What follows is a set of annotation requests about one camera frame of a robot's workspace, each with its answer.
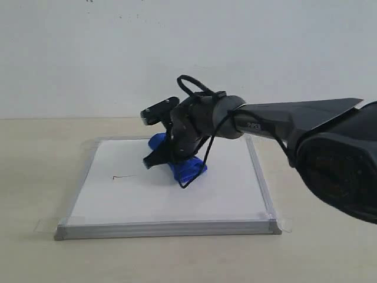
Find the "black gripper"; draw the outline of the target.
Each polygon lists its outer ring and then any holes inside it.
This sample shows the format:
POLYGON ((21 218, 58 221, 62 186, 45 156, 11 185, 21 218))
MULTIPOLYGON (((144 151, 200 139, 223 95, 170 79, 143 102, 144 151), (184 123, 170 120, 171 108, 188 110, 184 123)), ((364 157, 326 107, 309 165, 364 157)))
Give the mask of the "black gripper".
MULTIPOLYGON (((172 127, 170 149, 175 161, 193 157, 214 132, 213 100, 165 100, 172 127)), ((159 147, 143 158, 147 169, 171 161, 168 148, 159 147)))

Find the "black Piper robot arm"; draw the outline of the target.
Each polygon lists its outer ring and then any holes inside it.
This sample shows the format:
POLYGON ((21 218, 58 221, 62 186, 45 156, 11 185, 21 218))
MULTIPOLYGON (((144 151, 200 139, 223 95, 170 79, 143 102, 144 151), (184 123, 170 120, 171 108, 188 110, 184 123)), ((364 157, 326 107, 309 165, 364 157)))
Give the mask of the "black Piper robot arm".
POLYGON ((376 223, 376 103, 358 98, 248 104, 225 92, 170 97, 140 113, 163 124, 166 138, 143 162, 177 164, 216 137, 244 134, 277 141, 307 188, 322 202, 376 223))

